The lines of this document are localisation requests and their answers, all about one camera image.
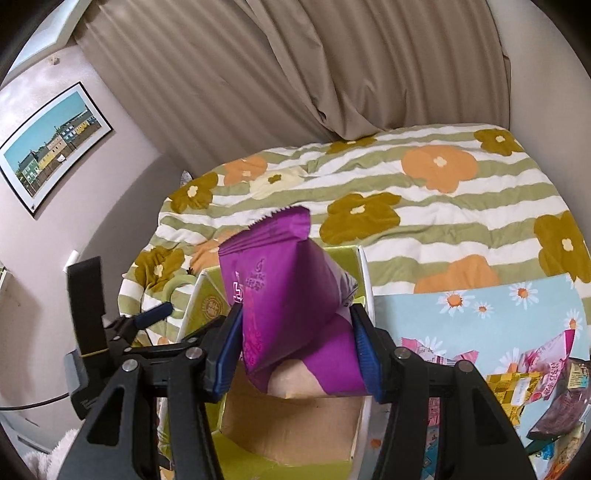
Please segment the pink striped snack pack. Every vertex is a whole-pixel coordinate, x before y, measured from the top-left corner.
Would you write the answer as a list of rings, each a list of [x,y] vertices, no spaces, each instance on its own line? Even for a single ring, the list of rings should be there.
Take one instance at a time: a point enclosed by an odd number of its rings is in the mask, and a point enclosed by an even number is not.
[[[422,343],[417,339],[402,338],[402,346],[408,348],[414,353],[418,354],[423,360],[444,366],[454,366],[461,360],[467,360],[475,363],[478,359],[479,352],[477,350],[470,350],[468,352],[459,354],[454,358],[446,358],[434,350],[428,345]],[[432,397],[429,400],[429,427],[435,427],[440,424],[440,411],[441,411],[441,400],[437,397]]]

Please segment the purple chip bag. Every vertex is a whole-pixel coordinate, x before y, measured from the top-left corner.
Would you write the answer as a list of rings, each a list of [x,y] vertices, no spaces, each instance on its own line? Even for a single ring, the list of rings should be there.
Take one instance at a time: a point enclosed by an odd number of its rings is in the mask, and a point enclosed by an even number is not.
[[[311,213],[274,212],[218,250],[228,300],[242,304],[242,359],[250,383],[267,395],[287,360],[304,360],[321,391],[366,395],[349,307],[358,282],[311,239]]]

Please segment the gold snack pack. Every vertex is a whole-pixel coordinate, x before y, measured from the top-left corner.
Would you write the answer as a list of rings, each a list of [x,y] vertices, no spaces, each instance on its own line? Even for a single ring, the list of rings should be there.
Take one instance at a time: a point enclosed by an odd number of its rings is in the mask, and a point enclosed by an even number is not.
[[[525,406],[542,398],[538,388],[541,372],[503,373],[486,377],[486,382],[514,426],[521,423]]]

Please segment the dark brown snack pack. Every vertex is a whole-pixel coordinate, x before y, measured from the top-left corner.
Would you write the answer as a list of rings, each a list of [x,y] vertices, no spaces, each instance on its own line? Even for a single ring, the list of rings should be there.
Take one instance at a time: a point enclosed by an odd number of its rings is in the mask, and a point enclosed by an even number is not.
[[[569,358],[559,377],[550,407],[527,433],[548,440],[572,431],[590,405],[590,361]]]

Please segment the grey headboard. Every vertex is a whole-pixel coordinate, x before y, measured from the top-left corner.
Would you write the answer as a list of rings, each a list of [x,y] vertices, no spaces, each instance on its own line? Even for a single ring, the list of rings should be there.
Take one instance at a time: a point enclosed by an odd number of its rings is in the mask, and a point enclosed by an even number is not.
[[[183,168],[166,156],[157,158],[108,212],[80,258],[99,257],[106,317],[119,316],[118,292],[124,274],[156,230],[158,212],[180,185]]]

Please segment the small pink snack pack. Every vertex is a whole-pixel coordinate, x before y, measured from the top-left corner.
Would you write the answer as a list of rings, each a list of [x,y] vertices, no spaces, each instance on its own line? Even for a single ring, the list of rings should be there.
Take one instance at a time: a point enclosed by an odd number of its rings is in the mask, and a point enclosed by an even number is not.
[[[541,347],[523,353],[519,359],[519,373],[539,373],[540,379],[528,402],[548,400],[562,375],[572,351],[575,331],[564,330]]]

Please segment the blue daisy tablecloth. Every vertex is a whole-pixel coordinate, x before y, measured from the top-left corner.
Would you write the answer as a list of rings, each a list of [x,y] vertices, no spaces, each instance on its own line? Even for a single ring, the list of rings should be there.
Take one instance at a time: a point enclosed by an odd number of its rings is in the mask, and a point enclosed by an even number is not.
[[[446,357],[477,350],[475,367],[488,375],[518,372],[526,351],[541,347],[564,330],[575,331],[569,358],[589,361],[586,307],[589,288],[567,274],[474,290],[383,295],[376,299],[377,324],[394,343],[417,339]],[[566,468],[589,428],[589,410],[572,431],[548,440],[527,433],[550,407],[548,400],[525,406],[514,426],[524,445],[535,449],[530,459],[540,479],[555,479]]]

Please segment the green cardboard box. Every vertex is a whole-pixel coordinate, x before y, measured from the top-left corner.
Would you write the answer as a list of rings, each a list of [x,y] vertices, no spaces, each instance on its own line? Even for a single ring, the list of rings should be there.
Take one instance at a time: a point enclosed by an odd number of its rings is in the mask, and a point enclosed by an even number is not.
[[[359,246],[325,250],[358,282],[355,302],[375,323],[369,267]],[[221,270],[205,263],[198,273],[169,282],[163,296],[176,290],[190,297],[176,341],[229,312]],[[228,394],[205,404],[224,479],[358,479],[370,436],[369,396],[335,397],[321,391],[304,360],[287,360],[270,377],[270,394],[246,378],[242,360]]]

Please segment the framed houses picture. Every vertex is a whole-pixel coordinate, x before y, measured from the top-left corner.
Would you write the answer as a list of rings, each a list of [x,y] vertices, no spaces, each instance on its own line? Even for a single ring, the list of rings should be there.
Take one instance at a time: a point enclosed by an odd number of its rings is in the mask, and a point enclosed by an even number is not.
[[[1,174],[36,216],[73,166],[113,128],[77,82],[34,112],[1,145]]]

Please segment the beige curtain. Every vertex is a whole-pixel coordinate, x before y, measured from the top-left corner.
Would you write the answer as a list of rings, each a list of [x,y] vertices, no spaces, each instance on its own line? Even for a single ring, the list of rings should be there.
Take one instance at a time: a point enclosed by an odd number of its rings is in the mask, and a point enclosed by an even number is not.
[[[196,173],[271,147],[510,123],[484,1],[94,1],[74,38],[156,148]]]

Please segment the floral striped quilt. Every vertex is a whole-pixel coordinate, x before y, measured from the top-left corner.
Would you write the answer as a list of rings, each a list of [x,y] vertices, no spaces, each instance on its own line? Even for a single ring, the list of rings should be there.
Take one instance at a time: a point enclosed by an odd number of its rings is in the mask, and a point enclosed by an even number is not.
[[[461,124],[270,148],[189,181],[125,273],[120,312],[147,310],[171,287],[174,310],[156,332],[173,338],[221,243],[293,205],[310,211],[319,245],[363,248],[377,294],[506,284],[529,304],[532,280],[563,275],[590,297],[590,254],[551,180],[510,131]]]

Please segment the white wall switch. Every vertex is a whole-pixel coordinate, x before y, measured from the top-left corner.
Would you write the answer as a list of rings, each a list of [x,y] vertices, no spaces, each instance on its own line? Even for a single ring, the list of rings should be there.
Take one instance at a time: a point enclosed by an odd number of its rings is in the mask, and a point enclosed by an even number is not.
[[[68,268],[71,265],[74,265],[75,263],[78,262],[79,256],[80,256],[80,253],[77,250],[72,250],[70,252],[70,254],[69,254],[69,256],[68,256],[68,258],[67,258],[67,260],[66,260],[66,262],[65,262],[65,264],[63,266],[63,272],[64,273],[67,272]]]

